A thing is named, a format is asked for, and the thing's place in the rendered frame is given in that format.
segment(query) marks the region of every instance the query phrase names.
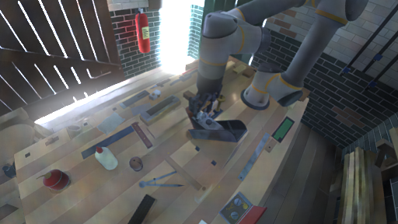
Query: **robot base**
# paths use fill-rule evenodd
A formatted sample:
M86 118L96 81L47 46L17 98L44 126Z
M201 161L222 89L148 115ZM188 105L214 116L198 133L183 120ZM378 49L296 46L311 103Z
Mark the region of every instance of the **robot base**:
M249 103L249 102L247 102L247 100L245 99L245 96L243 95L244 93L245 93L245 90L246 89L244 89L241 93L240 93L240 99L242 99L242 101L245 103L245 105L247 105L248 107L250 107L250 108L252 108L252 109L254 109L254 110L265 110L265 109L267 109L269 106L270 106L270 101L268 100L268 103L265 105L265 106L263 106L263 107L257 107L257 106L254 106L254 105L252 105L251 103Z

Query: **black metal rod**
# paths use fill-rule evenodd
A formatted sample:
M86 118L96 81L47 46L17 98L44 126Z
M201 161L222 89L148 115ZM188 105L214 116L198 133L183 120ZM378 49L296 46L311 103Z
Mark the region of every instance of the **black metal rod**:
M350 61L350 63L348 63L346 68L349 68L352 66L352 64L354 64L355 61L357 61L357 59L359 58L359 56L361 56L362 52L364 52L364 50L368 47L368 45L373 41L373 39L375 39L375 37L380 33L380 31L382 31L382 28L384 28L384 26L389 22L389 20L394 16L394 14L396 13L396 11L398 11L398 5L395 6L395 8L391 11L391 13L384 19L384 21L382 21L382 24L379 26L379 28L377 28L377 30L372 34L372 36L369 38L368 41L366 41L365 45L361 48L361 50L359 50L359 52L357 53L357 55L355 55L354 58L352 58L352 60Z
M387 44L384 45L384 47L382 47L382 50L380 50L379 53L377 53L377 54L382 55L382 53L384 53L384 51L386 51L387 48L389 48L389 46L394 42L394 40L395 40L397 37L398 37L398 31L395 32L394 36L391 37L391 39L389 39L389 42L387 42ZM368 69L370 69L370 67L372 67L372 65L373 65L375 62L376 62L376 59L373 58L362 72L365 73L366 71L368 71Z
M398 61L398 54L395 56L395 58L393 60L391 60L389 62L389 64L376 76L376 78L373 79L373 82L377 82L380 77L382 77L382 75L384 75L384 73L386 73L389 68L391 68L391 66L393 66L395 64L395 62Z

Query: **wooden tabletop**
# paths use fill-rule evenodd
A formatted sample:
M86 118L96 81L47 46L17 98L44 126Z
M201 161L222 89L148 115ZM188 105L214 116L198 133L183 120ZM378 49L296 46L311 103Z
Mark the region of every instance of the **wooden tabletop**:
M246 65L235 58L230 58L235 66ZM281 107L270 98L271 105L268 109L258 111L247 107L240 99L240 93L247 88L253 80L236 74L233 68L225 72L222 94L226 101L222 103L224 110L215 120L241 120L248 129L242 144L237 147L235 154L224 167L213 166L212 158L203 151L195 150L195 145L187 136L187 130L193 129L188 117L178 119L177 124L158 133L153 138L147 126L138 116L133 116L131 107L145 103L155 105L169 95L180 98L181 104L172 112L188 106L188 101L183 98L187 90L197 92L197 73L186 82L169 84L178 79L178 75L163 87L146 89L153 92L155 89L162 91L160 98L150 100L148 97L122 109L119 102L111 107L104 108L91 115L90 127L86 132L70 139L65 129L49 136L48 138L15 154L17 180L22 199L23 212L26 224L55 224L55 223L120 223L127 224L141 200L146 194L156 199L154 207L149 212L146 223L225 223L218 214L222 207L239 191L253 204L258 205L261 198L266 195L267 189L273 187L272 181L278 178L278 168L285 164L286 155L290 153L290 144L299 126L308 99L297 102L289 110ZM105 136L96 126L113 112L126 119L115 131ZM282 143L278 143L271 152L262 151L253 168L242 182L238 176L249 158L259 144L265 133L272 135L283 119L288 116L295 121L291 130ZM126 137L107 146L118 160L115 170L105 170L95 156L82 158L81 152L114 135L120 130L138 122L153 147L147 149L137 133L133 132ZM162 119L153 125L165 122ZM55 143L45 146L49 138L59 137ZM139 156L144 167L135 172L129 167L131 157ZM206 197L195 190L179 174L165 177L157 184L182 184L183 187L144 187L138 186L140 181L152 180L164 174L173 172L174 169L165 161L169 156L181 166L186 173L199 184L210 189ZM42 180L36 180L40 175L52 169L59 169L70 176L71 184L61 193L50 191L43 186ZM195 198L202 197L200 203Z

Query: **red pot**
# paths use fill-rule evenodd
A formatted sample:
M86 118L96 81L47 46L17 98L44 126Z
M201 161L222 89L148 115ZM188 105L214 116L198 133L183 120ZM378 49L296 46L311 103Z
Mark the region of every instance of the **red pot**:
M43 176L43 184L52 190L60 191L66 188L69 184L69 176L60 170L51 170Z

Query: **red notebook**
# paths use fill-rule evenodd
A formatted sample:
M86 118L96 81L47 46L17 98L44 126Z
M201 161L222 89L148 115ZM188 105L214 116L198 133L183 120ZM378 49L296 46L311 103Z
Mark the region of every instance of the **red notebook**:
M256 224L267 208L250 206L236 224Z

